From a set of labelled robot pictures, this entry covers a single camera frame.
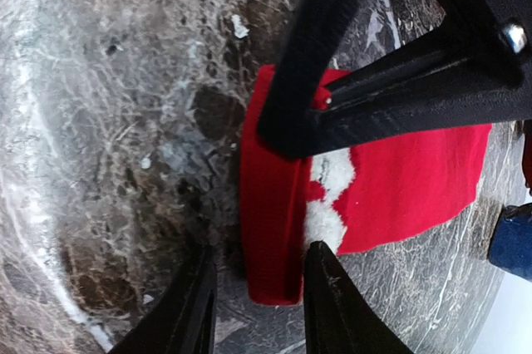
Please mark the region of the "red sock with white pattern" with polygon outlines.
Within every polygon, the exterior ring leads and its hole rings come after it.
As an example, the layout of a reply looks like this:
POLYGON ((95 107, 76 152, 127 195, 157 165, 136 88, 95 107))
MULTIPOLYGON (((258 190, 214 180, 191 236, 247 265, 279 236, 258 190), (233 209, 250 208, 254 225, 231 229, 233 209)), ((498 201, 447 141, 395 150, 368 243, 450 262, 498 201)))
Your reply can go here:
POLYGON ((303 258, 323 241, 338 255, 425 233, 475 201, 491 128, 474 125, 400 135, 303 160, 259 138, 273 80, 259 70, 241 141, 239 216, 250 298, 300 302, 303 258))

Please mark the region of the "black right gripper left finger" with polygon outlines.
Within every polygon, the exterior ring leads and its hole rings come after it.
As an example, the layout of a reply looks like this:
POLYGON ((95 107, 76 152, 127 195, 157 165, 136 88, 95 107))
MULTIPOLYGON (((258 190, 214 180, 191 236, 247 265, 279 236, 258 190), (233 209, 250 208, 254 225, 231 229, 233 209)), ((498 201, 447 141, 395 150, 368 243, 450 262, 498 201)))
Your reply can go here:
POLYGON ((210 246, 191 257, 158 303, 112 349, 114 354, 212 353, 217 273, 210 246))

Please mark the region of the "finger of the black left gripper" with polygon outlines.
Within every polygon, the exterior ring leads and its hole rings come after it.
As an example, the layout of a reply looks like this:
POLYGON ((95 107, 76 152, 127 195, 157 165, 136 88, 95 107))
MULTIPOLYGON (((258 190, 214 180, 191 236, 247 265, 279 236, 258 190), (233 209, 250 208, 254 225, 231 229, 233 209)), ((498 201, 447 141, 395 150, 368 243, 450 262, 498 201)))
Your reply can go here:
POLYGON ((407 154, 407 139, 378 136, 361 119, 362 101, 403 73, 404 51, 347 74, 332 84, 332 104, 314 105, 320 82, 353 18, 366 0, 300 0, 268 90, 257 131, 262 141, 289 159, 355 148, 368 159, 407 154))
POLYGON ((311 111, 299 157, 421 131, 531 117, 531 40, 505 25, 492 43, 447 26, 326 87, 332 104, 311 111))

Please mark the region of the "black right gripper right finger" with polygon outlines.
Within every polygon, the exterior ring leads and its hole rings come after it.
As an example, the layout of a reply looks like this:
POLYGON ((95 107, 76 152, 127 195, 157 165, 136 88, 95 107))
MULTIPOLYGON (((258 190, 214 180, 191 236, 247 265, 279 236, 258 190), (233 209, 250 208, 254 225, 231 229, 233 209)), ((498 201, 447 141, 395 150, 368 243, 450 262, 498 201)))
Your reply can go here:
POLYGON ((376 315, 323 241, 304 262, 303 306, 307 353, 409 353, 376 315))

